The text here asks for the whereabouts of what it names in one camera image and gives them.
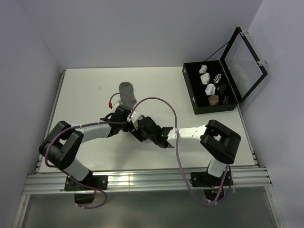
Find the grey sock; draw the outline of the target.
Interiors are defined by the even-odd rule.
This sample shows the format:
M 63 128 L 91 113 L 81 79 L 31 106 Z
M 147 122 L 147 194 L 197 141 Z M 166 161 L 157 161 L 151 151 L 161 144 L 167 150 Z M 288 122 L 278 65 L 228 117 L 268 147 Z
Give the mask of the grey sock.
M 120 101 L 123 105 L 127 106 L 129 109 L 133 109 L 137 103 L 134 96 L 133 85 L 130 82 L 122 82 L 119 85 Z

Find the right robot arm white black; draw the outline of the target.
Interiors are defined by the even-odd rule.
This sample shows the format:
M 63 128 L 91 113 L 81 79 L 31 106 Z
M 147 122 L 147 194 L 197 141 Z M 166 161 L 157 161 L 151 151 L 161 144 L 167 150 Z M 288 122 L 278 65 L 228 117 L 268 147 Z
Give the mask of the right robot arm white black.
M 202 145 L 212 159 L 208 165 L 206 181 L 216 185 L 222 179 L 227 165 L 235 161 L 241 136 L 216 120 L 205 125 L 190 128 L 160 127 L 150 117 L 133 114 L 127 118 L 134 129 L 131 133 L 139 140 L 150 140 L 160 148 L 178 148 L 178 146 Z

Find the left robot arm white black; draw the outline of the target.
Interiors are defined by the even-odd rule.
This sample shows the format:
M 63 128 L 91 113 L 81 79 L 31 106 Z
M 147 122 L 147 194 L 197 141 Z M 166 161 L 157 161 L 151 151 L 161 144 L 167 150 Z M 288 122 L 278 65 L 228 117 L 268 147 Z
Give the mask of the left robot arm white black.
M 98 181 L 92 171 L 76 158 L 79 147 L 87 141 L 118 134 L 127 127 L 127 117 L 130 112 L 129 107 L 121 104 L 96 123 L 72 126 L 60 121 L 42 142 L 38 151 L 44 156 L 46 164 L 53 164 L 54 167 L 73 177 L 80 189 L 96 187 Z

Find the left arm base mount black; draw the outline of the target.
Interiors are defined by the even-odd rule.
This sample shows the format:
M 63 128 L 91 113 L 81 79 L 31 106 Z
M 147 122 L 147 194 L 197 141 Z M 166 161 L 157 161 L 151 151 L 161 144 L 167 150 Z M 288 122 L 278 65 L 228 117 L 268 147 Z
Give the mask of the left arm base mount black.
M 64 191 L 84 191 L 91 190 L 91 188 L 85 187 L 89 186 L 99 190 L 106 190 L 108 184 L 107 175 L 93 175 L 89 177 L 89 180 L 80 182 L 82 185 L 76 183 L 75 179 L 72 177 L 66 178 L 66 183 L 64 186 Z

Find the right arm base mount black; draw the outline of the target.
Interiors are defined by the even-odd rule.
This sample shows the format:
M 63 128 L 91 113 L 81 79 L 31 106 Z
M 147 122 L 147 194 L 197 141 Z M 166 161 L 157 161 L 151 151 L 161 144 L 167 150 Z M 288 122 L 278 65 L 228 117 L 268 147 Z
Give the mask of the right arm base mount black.
M 219 187 L 222 181 L 222 178 L 224 177 L 224 172 L 222 175 L 217 178 L 210 174 L 208 174 L 206 171 L 200 171 L 200 172 L 191 172 L 190 173 L 190 184 L 192 187 L 208 187 L 208 188 L 214 188 Z

